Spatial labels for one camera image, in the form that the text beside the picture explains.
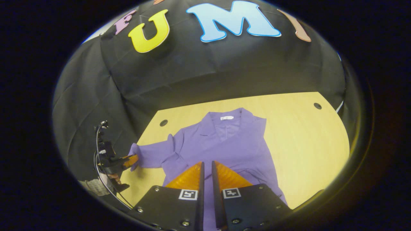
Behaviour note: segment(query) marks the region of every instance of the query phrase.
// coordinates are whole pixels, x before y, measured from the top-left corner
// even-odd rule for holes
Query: shirt collar
[[[238,108],[228,112],[209,112],[200,122],[200,135],[211,135],[215,132],[213,118],[223,116],[240,117],[240,130],[256,120],[256,117],[244,108]]]

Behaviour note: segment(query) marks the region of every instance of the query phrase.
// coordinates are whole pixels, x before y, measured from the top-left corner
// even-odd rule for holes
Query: black cloth backdrop
[[[93,126],[109,121],[104,138],[120,156],[128,154],[157,110],[255,95],[320,92],[337,109],[345,91],[337,52],[310,26],[301,25],[312,42],[300,40],[276,7],[250,1],[281,32],[280,37],[235,36],[209,43],[198,19],[185,11],[204,2],[230,10],[232,1],[166,0],[139,5],[118,35],[115,26],[76,50],[64,67],[53,99],[55,141],[78,180],[96,178]],[[146,39],[156,28],[148,19],[168,9],[167,39],[147,53],[135,51],[128,33],[141,23]]]

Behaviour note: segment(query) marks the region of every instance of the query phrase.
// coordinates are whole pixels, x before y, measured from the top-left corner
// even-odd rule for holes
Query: purple shirt
[[[244,108],[229,112],[209,112],[201,122],[182,128],[174,136],[150,145],[131,146],[142,168],[162,167],[167,185],[194,164],[204,162],[204,231],[215,231],[214,195],[211,176],[213,160],[234,170],[251,184],[265,183],[286,203],[278,187],[270,150],[264,140],[266,119]]]

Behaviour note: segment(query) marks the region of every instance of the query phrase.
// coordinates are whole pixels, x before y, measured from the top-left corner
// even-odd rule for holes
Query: letter m
[[[204,32],[200,38],[203,42],[212,42],[227,36],[227,33],[217,28],[216,22],[231,33],[240,35],[244,19],[249,24],[247,32],[251,35],[281,36],[281,32],[270,24],[258,7],[252,2],[233,1],[231,11],[227,11],[213,4],[203,3],[188,8],[186,12],[193,13],[199,20]]]

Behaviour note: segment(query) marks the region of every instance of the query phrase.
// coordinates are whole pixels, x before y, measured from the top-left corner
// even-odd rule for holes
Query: wooden table
[[[200,122],[209,111],[226,112],[240,107],[267,119],[264,139],[291,209],[325,189],[347,162],[349,141],[344,125],[318,92],[262,95],[160,110],[137,144],[164,141],[168,134],[174,135],[181,128]],[[163,120],[168,123],[161,127]],[[164,177],[162,168],[126,170],[121,182],[130,188],[122,195],[134,206],[151,186],[162,185]]]

